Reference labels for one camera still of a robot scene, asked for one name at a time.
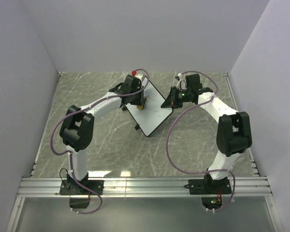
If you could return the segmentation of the small black-framed whiteboard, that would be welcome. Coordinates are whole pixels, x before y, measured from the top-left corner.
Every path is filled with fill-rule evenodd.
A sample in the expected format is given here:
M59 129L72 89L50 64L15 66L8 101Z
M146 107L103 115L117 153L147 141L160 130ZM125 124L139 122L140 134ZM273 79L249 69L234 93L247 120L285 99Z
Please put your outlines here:
M135 105L127 104L123 107L127 110L142 133L149 137L172 113L172 108L161 108L165 98L158 89L149 81L144 90L145 104L143 110L137 109Z

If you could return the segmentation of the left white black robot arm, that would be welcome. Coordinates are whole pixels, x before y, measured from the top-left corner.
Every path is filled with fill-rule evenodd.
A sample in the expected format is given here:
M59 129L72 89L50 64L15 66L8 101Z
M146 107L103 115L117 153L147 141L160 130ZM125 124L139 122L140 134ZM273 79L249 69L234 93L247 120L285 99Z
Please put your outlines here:
M83 194L88 189L86 149L92 141L95 121L124 105L143 106L144 103L143 92L135 95L107 92L103 97L86 106L73 105L69 108L59 135L68 150L70 167L67 179L76 194Z

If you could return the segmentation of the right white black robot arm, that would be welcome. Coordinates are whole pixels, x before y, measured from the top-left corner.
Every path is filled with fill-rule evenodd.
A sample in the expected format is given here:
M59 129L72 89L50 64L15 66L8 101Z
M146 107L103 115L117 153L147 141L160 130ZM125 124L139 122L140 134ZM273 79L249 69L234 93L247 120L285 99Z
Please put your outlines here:
M235 161L252 145L250 118L248 113L226 105L208 87L195 90L190 87L185 90L172 87L161 108L178 109L186 102L195 103L196 107L204 109L218 123L218 152L211 166L203 172L207 177L203 182L204 189L215 193L220 189L220 180L228 176Z

